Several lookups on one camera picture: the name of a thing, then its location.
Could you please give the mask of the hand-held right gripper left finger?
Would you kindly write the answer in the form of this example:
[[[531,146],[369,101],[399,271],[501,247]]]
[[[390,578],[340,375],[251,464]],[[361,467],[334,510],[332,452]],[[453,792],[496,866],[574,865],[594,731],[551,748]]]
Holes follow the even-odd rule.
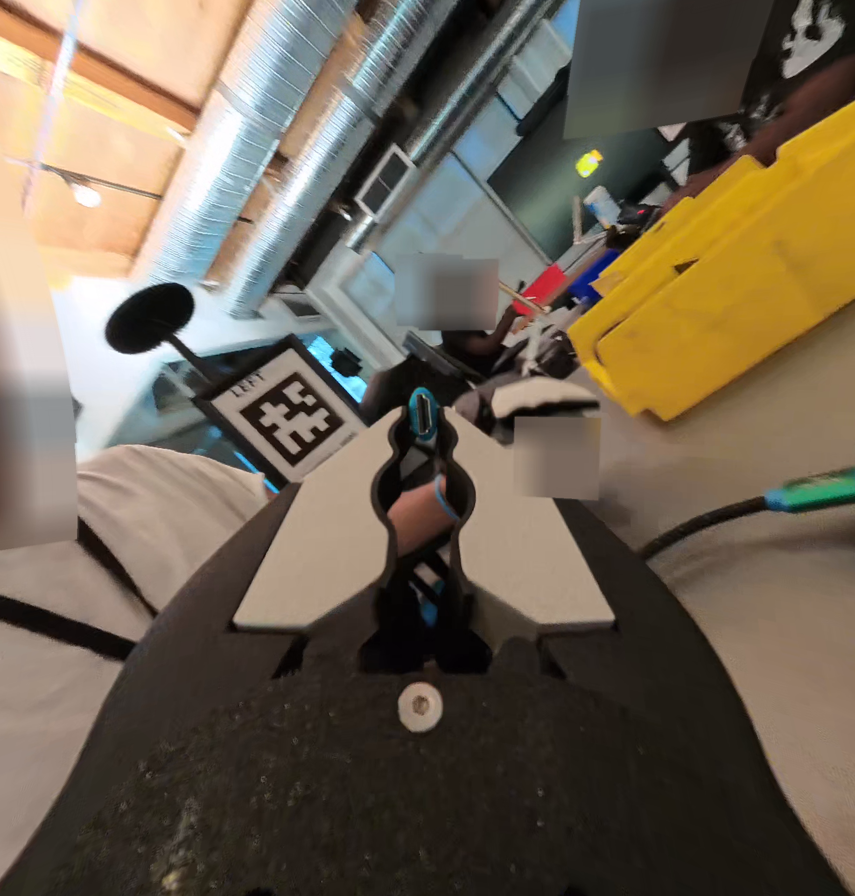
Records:
[[[375,630],[374,603],[392,576],[396,546],[381,506],[381,477],[399,463],[395,409],[299,486],[235,613],[253,636],[305,637],[309,662],[357,662]]]

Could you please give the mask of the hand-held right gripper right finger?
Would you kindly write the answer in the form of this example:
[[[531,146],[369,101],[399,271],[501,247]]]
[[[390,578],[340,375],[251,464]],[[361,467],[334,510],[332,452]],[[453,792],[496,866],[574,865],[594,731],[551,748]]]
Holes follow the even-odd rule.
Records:
[[[455,547],[472,629],[498,652],[517,638],[610,629],[615,614],[554,500],[516,492],[513,456],[463,418],[451,473],[461,474]]]

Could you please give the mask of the yellow plastic bin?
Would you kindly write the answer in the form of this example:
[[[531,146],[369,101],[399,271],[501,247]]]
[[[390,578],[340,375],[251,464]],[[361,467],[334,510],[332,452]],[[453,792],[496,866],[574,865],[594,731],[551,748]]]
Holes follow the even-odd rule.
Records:
[[[598,344],[628,413],[673,420],[855,300],[855,101],[763,169],[732,234]]]
[[[601,300],[568,330],[580,365],[599,378],[597,346],[655,292],[678,276],[680,265],[699,262],[747,216],[764,169],[744,157],[700,196],[685,198],[626,250],[595,283]]]

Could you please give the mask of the black round disc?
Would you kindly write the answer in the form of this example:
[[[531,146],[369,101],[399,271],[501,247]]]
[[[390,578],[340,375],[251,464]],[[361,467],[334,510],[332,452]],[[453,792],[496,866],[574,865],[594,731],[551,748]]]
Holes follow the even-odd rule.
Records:
[[[143,288],[113,311],[104,329],[105,341],[112,350],[128,356],[146,354],[167,344],[207,383],[214,384],[219,371],[192,352],[177,335],[191,321],[195,309],[193,294],[179,283]]]

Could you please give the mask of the silver ventilation duct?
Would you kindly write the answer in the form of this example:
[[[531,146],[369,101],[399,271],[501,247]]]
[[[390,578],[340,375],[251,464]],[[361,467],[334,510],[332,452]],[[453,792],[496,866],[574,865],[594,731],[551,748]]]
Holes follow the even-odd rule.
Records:
[[[378,2],[359,49],[236,254],[221,290],[230,317],[252,319],[457,3]]]
[[[135,258],[133,283],[207,275],[355,5],[250,4]]]

